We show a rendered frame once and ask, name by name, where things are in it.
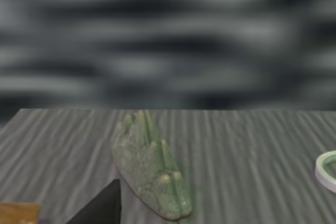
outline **orange object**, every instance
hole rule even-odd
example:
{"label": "orange object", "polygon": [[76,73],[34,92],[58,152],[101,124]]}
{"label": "orange object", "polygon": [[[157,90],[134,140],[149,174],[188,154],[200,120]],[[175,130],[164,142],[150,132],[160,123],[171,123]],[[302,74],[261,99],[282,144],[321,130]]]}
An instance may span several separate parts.
{"label": "orange object", "polygon": [[37,224],[41,206],[30,203],[0,203],[0,224]]}

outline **white circular object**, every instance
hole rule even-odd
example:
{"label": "white circular object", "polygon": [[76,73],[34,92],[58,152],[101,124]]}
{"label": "white circular object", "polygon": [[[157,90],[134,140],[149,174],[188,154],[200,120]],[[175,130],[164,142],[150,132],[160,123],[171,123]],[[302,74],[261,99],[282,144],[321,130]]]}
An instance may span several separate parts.
{"label": "white circular object", "polygon": [[319,156],[315,163],[315,176],[325,188],[336,193],[336,179],[324,169],[324,166],[332,161],[336,161],[336,151]]}

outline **bumpy green surface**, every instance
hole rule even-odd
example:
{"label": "bumpy green surface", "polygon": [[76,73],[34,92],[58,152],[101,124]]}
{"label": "bumpy green surface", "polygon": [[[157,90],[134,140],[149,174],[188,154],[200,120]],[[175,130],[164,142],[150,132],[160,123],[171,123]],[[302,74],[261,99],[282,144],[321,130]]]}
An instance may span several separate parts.
{"label": "bumpy green surface", "polygon": [[191,198],[149,111],[127,115],[111,139],[114,162],[135,194],[153,211],[178,220],[192,211]]}

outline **black triangular object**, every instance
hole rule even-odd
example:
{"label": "black triangular object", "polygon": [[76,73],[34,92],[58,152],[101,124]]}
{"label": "black triangular object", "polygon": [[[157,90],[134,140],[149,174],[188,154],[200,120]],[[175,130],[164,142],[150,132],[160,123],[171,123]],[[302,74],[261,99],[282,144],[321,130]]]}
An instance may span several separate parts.
{"label": "black triangular object", "polygon": [[120,224],[120,180],[115,179],[66,224]]}

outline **wooden surface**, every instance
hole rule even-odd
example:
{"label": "wooden surface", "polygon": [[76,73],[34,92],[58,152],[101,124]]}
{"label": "wooden surface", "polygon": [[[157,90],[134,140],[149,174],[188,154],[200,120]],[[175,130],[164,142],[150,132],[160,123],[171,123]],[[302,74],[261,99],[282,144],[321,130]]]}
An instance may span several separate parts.
{"label": "wooden surface", "polygon": [[[152,111],[194,212],[182,223],[334,224],[313,165],[336,150],[335,112]],[[0,134],[0,199],[38,202],[63,224],[119,177],[109,147],[125,111],[21,110]],[[162,224],[122,184],[123,224]]]}
{"label": "wooden surface", "polygon": [[0,203],[0,224],[37,224],[40,205]]}

